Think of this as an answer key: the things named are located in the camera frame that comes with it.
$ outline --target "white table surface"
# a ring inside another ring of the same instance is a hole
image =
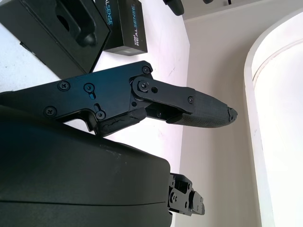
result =
[[[103,52],[94,71],[144,60],[152,65],[154,79],[185,87],[189,41],[182,17],[175,16],[162,0],[141,0],[141,3],[148,53],[127,57]],[[59,80],[19,43],[0,24],[0,92],[16,91]],[[68,124],[86,130],[85,124],[80,120]],[[182,126],[145,119],[140,124],[108,138],[165,158],[170,163],[171,172],[178,173],[182,131]]]

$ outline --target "white arched doorway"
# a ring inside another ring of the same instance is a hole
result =
[[[303,226],[302,27],[303,9],[263,33],[245,64],[246,101],[265,227]]]

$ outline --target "screw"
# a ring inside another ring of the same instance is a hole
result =
[[[55,107],[53,106],[48,106],[44,109],[44,114],[47,116],[47,117],[55,117],[56,114],[57,114],[57,110]]]
[[[103,120],[105,118],[105,112],[103,111],[96,112],[96,118],[100,121]]]
[[[95,90],[95,86],[93,84],[90,84],[90,83],[85,84],[84,85],[84,90],[88,93],[91,93]]]
[[[140,82],[138,83],[138,88],[139,88],[139,90],[142,91],[142,92],[147,92],[148,89],[149,89],[149,84],[148,84],[147,81],[142,80],[142,81],[140,81]]]
[[[71,88],[71,86],[69,82],[63,80],[58,83],[58,88],[60,91],[68,91]]]
[[[188,102],[192,104],[194,102],[194,98],[192,96],[188,97]]]
[[[147,74],[147,73],[151,72],[151,69],[148,66],[143,66],[142,71],[143,71],[143,73]]]

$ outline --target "black metal bracket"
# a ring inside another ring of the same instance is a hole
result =
[[[191,216],[204,215],[203,198],[192,188],[193,183],[183,175],[170,174],[169,210]]]
[[[221,127],[236,120],[237,112],[219,100],[156,81],[151,73],[152,66],[140,61],[2,93],[0,105],[59,122],[82,119],[101,137],[145,117],[196,127]]]

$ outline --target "textured fingertip pad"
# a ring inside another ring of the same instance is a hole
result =
[[[168,124],[179,124],[200,128],[219,128],[233,123],[238,113],[218,99],[196,91],[193,98],[193,114],[180,114],[168,119]]]

